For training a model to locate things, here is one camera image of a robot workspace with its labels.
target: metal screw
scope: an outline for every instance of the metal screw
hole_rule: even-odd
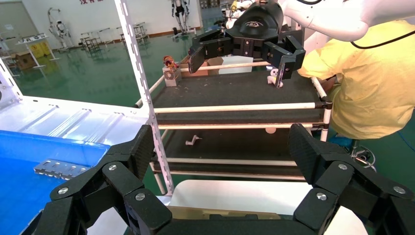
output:
[[[321,192],[317,193],[317,198],[322,200],[322,201],[327,200],[327,196],[324,193],[321,193]]]
[[[395,190],[396,192],[398,192],[400,194],[405,194],[406,193],[406,191],[403,188],[399,187],[399,186],[393,187],[393,190]]]
[[[115,170],[116,169],[116,165],[111,165],[108,169],[109,170]]]
[[[68,190],[69,190],[69,188],[67,188],[67,187],[65,187],[65,188],[61,188],[61,189],[58,191],[58,194],[65,194]]]
[[[137,194],[137,195],[136,195],[136,200],[137,200],[137,201],[141,201],[141,200],[143,200],[144,198],[145,198],[144,193],[139,193],[139,194]]]
[[[347,166],[344,164],[339,164],[339,168],[342,170],[347,170]]]

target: small part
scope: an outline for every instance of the small part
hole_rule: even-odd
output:
[[[186,141],[186,145],[194,145],[196,140],[201,140],[201,139],[202,138],[198,137],[197,135],[194,135],[192,141]]]
[[[73,177],[89,170],[89,167],[52,159],[47,159],[33,168],[36,174],[70,180]]]

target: white rod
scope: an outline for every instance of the white rod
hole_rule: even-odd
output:
[[[241,67],[255,67],[255,66],[266,66],[266,65],[270,65],[270,63],[266,61],[262,61],[262,62],[242,63],[242,64],[233,64],[233,65],[214,65],[214,66],[200,67],[199,69],[197,69],[197,71],[230,69],[230,68],[241,68]],[[189,68],[180,69],[180,72],[189,72]]]
[[[153,162],[150,162],[150,167],[151,167],[151,170],[153,171],[154,178],[156,179],[156,182],[157,182],[157,185],[159,186],[161,194],[165,195],[166,190],[164,190],[164,186],[163,186],[163,183],[161,182],[159,174],[154,169],[154,163]]]
[[[254,178],[254,179],[274,179],[274,180],[301,180],[304,181],[303,176],[289,176],[289,175],[253,175],[253,174],[227,174],[227,173],[207,173],[207,172],[184,172],[171,171],[172,175],[201,175],[201,176],[217,176],[217,177],[239,177],[239,178]]]
[[[328,129],[322,129],[322,134],[320,135],[320,141],[327,142]]]
[[[324,110],[324,116],[323,116],[323,123],[329,124],[331,118],[331,109],[325,109]],[[326,142],[328,136],[328,129],[322,129],[322,134],[320,136],[320,140]]]
[[[237,160],[237,159],[198,159],[198,158],[167,158],[168,163],[192,163],[192,164],[227,164],[227,165],[276,165],[297,166],[294,161],[269,161],[269,160]]]
[[[211,125],[161,125],[160,129],[170,130],[197,130],[197,129],[262,129],[262,128],[291,128],[294,123],[267,123],[267,124],[211,124]],[[301,123],[305,128],[312,128],[313,123]]]
[[[325,109],[324,110],[324,116],[323,116],[323,123],[329,124],[331,118],[331,109]]]
[[[223,111],[250,111],[250,110],[287,110],[287,109],[314,109],[315,103],[292,104],[253,104],[253,105],[225,105],[202,107],[157,108],[156,114],[191,113],[191,112],[223,112]]]
[[[163,82],[164,76],[161,76],[156,83],[150,88],[150,94]],[[141,98],[137,101],[136,105],[140,106],[142,104]]]
[[[325,93],[322,85],[320,84],[319,80],[316,77],[311,77],[311,82],[313,83],[314,87],[316,88],[317,92],[319,93],[320,98],[327,96]]]

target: white robot body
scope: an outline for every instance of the white robot body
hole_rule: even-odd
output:
[[[187,2],[185,0],[172,0],[171,1],[171,16],[176,16],[177,23],[179,24],[180,30],[182,34],[186,34],[189,31],[187,27],[187,17],[189,16],[189,9],[187,7]]]

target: white robotic arm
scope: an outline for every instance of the white robotic arm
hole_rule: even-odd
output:
[[[371,26],[415,16],[415,0],[322,0],[314,5],[285,0],[281,8],[301,26],[349,42]]]

